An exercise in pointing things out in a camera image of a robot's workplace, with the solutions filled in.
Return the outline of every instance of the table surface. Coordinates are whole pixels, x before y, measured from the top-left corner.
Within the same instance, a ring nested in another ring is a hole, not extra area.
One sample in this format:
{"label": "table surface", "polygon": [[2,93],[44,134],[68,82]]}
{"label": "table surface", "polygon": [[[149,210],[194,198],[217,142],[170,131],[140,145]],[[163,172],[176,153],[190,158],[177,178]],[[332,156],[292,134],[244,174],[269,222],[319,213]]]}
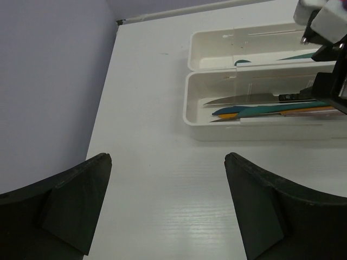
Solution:
{"label": "table surface", "polygon": [[199,142],[182,119],[190,35],[293,21],[297,0],[119,28],[88,157],[112,175],[86,259],[246,259],[224,169],[236,152],[310,188],[347,196],[347,140]]}

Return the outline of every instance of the knife blade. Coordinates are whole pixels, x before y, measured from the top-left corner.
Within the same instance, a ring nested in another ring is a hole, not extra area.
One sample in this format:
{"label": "knife blade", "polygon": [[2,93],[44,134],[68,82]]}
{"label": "knife blade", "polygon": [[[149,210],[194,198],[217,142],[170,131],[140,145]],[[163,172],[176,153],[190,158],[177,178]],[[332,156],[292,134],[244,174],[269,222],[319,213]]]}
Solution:
{"label": "knife blade", "polygon": [[204,106],[213,105],[252,105],[252,104],[266,104],[266,103],[290,103],[290,102],[309,102],[314,101],[310,94],[284,94],[274,96],[271,93],[251,94],[240,96],[229,96],[221,99],[212,100],[204,104]]}

